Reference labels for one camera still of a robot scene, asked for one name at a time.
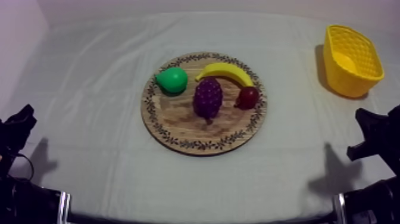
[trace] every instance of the wrinkled cloth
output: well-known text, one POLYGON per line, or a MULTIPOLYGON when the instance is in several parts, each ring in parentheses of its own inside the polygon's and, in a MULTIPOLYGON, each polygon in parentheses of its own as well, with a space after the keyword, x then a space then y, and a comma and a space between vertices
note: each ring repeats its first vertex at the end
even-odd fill
MULTIPOLYGON (((171 13, 59 26, 29 60, 6 117, 25 104, 37 125, 25 153, 34 183, 72 194, 72 211, 155 222, 257 222, 325 214, 330 197, 393 173, 379 157, 351 163, 363 141, 362 107, 400 103, 399 37, 368 36, 386 77, 366 97, 324 84, 322 44, 335 21, 255 13, 171 13), (143 87, 166 61, 212 51, 246 63, 267 94, 261 129, 245 145, 207 158, 160 145, 140 115, 143 87)), ((13 174, 27 175, 18 160, 13 174)))

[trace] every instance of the floral border pattern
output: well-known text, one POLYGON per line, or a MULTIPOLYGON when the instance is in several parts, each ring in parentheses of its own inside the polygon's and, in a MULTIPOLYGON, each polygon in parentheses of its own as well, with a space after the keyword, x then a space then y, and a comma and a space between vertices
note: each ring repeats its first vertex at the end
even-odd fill
POLYGON ((171 62, 165 67, 162 67, 160 69, 160 72, 167 70, 171 67, 179 67, 182 63, 188 63, 190 61, 199 61, 201 59, 206 59, 206 58, 214 58, 218 61, 222 61, 225 63, 230 63, 234 64, 241 69, 243 69, 247 74, 250 75, 251 79, 254 82, 254 86, 258 89, 258 91, 261 93, 260 100, 257 102, 254 110, 254 113, 251 115, 250 122, 246 125, 246 129, 236 131, 235 133, 225 136, 224 138, 221 138, 219 141, 188 141, 187 139, 185 140, 180 140, 179 138, 176 138, 175 136, 171 136, 171 132, 168 131, 162 124, 158 122, 157 118, 157 113, 155 110, 155 105, 153 102, 153 96, 155 95, 155 90, 158 87, 155 81, 155 78, 153 77, 150 85, 148 86, 146 90, 146 98, 145 98, 145 104, 146 104, 146 111, 148 113, 148 119, 152 123, 154 129, 157 131, 158 134, 161 135, 162 140, 166 144, 172 145, 177 145, 181 148, 189 149, 189 148, 196 148, 197 150, 223 150, 223 148, 226 145, 231 145, 234 143, 236 140, 243 138, 247 133, 253 133, 257 127, 258 122, 260 122, 262 116, 263 116, 263 107, 265 106, 265 101, 263 97, 263 92, 261 90, 262 85, 260 84, 258 76, 243 62, 239 61, 237 58, 231 58, 227 55, 221 55, 218 53, 199 53, 199 54, 192 54, 188 56, 182 56, 177 58, 175 61, 171 62))

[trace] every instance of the plastic fruit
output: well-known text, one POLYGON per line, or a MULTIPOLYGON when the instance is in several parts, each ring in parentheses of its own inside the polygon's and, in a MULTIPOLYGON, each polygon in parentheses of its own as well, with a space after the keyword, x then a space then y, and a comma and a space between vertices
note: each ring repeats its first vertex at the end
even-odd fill
POLYGON ((205 66, 203 71, 196 77, 196 81, 209 76, 224 76, 237 81, 241 86, 254 86, 250 76, 243 69, 233 64, 209 64, 205 66))
POLYGON ((172 67, 155 76, 157 84, 170 93, 183 92, 188 85, 188 74, 180 67, 172 67))
POLYGON ((213 77, 205 78, 197 87, 193 97, 193 109, 206 120, 216 117, 222 105, 221 85, 213 77))
POLYGON ((260 98, 260 94, 258 90, 253 87, 244 87, 239 93, 239 97, 236 99, 235 107, 238 107, 242 110, 249 110, 255 107, 258 99, 260 98))

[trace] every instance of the white wall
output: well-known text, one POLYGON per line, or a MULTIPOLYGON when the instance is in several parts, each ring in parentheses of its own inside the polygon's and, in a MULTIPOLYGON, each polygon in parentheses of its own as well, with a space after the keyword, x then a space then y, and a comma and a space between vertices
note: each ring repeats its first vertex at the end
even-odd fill
POLYGON ((175 11, 248 11, 298 15, 400 33, 399 0, 38 0, 56 26, 83 20, 175 11))
POLYGON ((47 30, 36 0, 0 0, 0 111, 47 30))

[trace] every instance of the red apple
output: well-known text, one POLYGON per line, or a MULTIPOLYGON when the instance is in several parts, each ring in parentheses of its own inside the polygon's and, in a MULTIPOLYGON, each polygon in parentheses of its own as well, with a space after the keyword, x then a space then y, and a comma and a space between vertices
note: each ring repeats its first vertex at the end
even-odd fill
POLYGON ((235 107, 238 107, 242 110, 249 110, 255 107, 258 99, 260 98, 260 94, 258 90, 253 86, 247 86, 242 88, 239 93, 238 98, 236 99, 235 107))

